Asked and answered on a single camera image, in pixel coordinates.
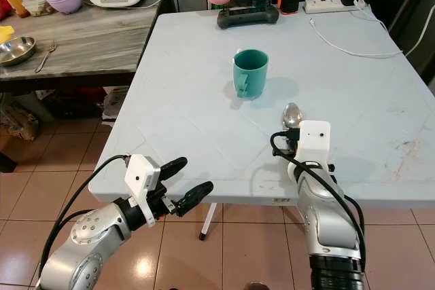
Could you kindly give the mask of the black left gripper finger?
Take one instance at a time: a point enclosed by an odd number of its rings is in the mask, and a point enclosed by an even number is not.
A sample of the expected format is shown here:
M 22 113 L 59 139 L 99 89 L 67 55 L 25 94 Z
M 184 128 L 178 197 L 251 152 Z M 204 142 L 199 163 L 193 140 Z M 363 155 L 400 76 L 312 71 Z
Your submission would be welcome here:
M 206 181 L 188 190 L 184 196 L 177 201 L 177 216 L 183 217 L 187 212 L 195 209 L 196 206 L 204 200 L 204 197 L 213 191 L 213 188 L 213 182 Z
M 171 160 L 170 162 L 166 162 L 164 165 L 160 167 L 160 171 L 158 173 L 158 180 L 163 182 L 167 181 L 177 173 L 179 173 L 188 163 L 186 157 L 178 157 L 177 159 Z

